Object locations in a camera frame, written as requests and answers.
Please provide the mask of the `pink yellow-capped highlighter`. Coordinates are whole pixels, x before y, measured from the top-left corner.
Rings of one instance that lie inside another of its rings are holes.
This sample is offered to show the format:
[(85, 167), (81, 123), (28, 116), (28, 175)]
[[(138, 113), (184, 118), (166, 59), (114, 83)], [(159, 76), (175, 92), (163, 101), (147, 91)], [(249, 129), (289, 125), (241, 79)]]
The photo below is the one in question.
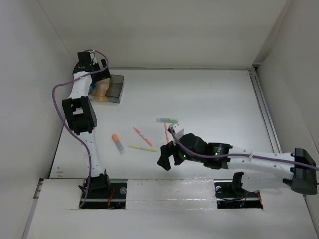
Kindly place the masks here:
[(104, 96), (106, 92), (108, 91), (109, 83), (101, 83), (96, 86), (96, 95), (97, 96)]

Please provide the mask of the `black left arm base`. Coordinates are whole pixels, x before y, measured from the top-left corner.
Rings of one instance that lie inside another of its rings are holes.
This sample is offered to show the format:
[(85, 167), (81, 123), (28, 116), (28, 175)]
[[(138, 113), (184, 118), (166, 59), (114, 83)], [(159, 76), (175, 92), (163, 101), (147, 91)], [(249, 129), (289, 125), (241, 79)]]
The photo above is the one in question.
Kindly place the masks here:
[(127, 179), (110, 179), (104, 172), (87, 178), (82, 185), (80, 209), (116, 210), (126, 208)]

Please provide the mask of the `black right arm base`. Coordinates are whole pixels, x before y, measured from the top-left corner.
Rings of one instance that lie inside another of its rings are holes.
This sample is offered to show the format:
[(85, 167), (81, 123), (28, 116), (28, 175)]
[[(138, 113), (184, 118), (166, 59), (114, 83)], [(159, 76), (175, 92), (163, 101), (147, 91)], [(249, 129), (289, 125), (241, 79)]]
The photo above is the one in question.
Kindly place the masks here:
[(243, 172), (237, 172), (232, 180), (217, 180), (214, 183), (218, 209), (263, 209), (260, 192), (242, 188), (243, 175)]

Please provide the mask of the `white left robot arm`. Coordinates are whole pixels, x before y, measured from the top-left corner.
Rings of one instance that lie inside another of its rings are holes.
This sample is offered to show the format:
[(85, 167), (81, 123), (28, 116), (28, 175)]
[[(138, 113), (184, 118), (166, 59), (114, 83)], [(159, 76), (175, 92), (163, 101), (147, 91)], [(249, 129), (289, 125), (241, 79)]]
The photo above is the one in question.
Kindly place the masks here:
[(100, 155), (95, 141), (97, 117), (89, 99), (90, 86), (101, 80), (101, 68), (94, 50), (77, 53), (78, 63), (73, 70), (73, 87), (69, 97), (62, 101), (63, 111), (69, 129), (80, 140), (84, 155), (88, 157), (89, 176), (79, 188), (87, 199), (107, 198), (111, 185), (106, 169), (100, 163)]

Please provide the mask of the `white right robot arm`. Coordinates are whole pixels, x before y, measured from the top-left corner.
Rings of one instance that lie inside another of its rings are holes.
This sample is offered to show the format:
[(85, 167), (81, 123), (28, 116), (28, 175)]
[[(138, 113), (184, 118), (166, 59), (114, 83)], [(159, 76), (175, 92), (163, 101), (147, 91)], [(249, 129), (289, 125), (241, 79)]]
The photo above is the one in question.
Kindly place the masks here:
[(169, 158), (176, 166), (185, 161), (202, 164), (213, 170), (235, 170), (231, 192), (242, 196), (260, 189), (288, 187), (302, 195), (317, 194), (315, 161), (306, 150), (295, 148), (292, 153), (260, 153), (224, 143), (207, 143), (189, 133), (160, 148), (157, 165), (171, 170)]

